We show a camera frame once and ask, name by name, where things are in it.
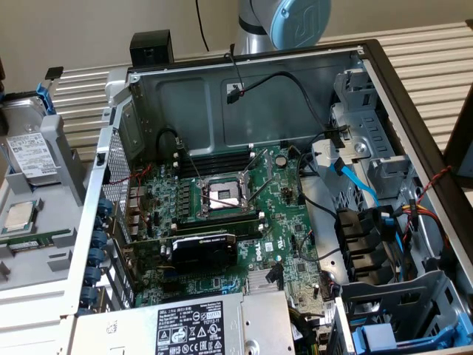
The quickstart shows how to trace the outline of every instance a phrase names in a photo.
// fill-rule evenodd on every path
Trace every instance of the black box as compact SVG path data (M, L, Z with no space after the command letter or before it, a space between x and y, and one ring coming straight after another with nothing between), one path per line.
M174 63L171 32L159 30L135 33L130 43L133 67Z

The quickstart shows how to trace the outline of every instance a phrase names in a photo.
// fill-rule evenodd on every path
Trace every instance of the white wall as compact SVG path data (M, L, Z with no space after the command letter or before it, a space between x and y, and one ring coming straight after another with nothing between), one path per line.
M211 50L225 49L234 40L237 2L200 0ZM325 35L466 18L473 18L473 0L333 0ZM205 50L194 0L0 0L0 56L7 91L32 89L52 66L128 62L133 33L164 28L171 30L176 55Z

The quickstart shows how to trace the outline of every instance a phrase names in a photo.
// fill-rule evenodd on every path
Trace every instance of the green circuit board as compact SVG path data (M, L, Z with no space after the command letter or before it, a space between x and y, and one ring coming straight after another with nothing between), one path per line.
M249 272L262 269L269 272L270 268L279 262L284 266L287 298L292 300L300 311L316 312L321 309L321 298L313 297L313 286L319 281L319 266L301 260L291 245L291 235L300 243L311 230L306 205L298 204L296 159L290 160L287 148L281 149L279 146L258 147L253 152L258 154L263 149L267 149L267 152L260 155L250 170L248 185L253 194L268 181L270 172L270 182L251 203L255 210L265 213L267 224L258 238L238 242L238 262L224 271L203 274L197 271L179 275L169 267L157 267L160 244L167 238L176 237L171 236L172 221L199 220L197 215L201 210L201 190L197 186L196 178L175 180L171 173L171 164L153 166L149 178L141 183L153 196L147 203L146 213L152 216L158 212L160 221L158 226L153 225L151 237L146 228L140 228L136 241L130 245L140 261L141 270L135 306L155 305L173 298L198 294L205 296L245 291ZM287 159L287 166L283 169L275 164L276 157L280 156ZM287 197L282 194L283 189L292 191L292 195ZM258 220L223 223L191 232L221 231L238 235L247 233L251 236L259 233L258 225ZM307 255L316 257L316 248L311 246L310 242L306 243L303 250Z

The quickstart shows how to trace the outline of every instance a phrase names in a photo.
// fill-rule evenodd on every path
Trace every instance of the motherboard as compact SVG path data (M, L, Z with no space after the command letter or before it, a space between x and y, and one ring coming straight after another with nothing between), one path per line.
M282 277L273 287L284 289L300 311L320 311L319 265L304 261L298 253L311 225L305 201L298 198L297 155L291 153L280 145L237 152L234 155L241 161L234 163L241 170L212 175L204 175L211 169L206 170L207 162L198 159L143 168L149 172L132 190L129 204L134 242L125 249L138 279L135 306L249 292L257 275L264 280L271 270L282 266ZM233 155L225 157L225 161L232 159ZM189 176L197 172L200 176ZM182 254L177 253L182 248L178 242L205 240L206 236L227 238L231 244L226 246L231 252L227 250L230 256L225 256L225 265L209 267L201 260L181 267L175 258L182 255L187 260L189 255L185 246ZM317 257L312 238L302 251ZM191 254L198 252L198 248L190 250Z

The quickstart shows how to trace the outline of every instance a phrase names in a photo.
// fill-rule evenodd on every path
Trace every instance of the warning label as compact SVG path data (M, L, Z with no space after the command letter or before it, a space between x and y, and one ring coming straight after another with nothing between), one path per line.
M222 302L157 313L156 355L222 355L224 344Z
M54 160L41 133L8 137L7 142L27 178L56 173Z

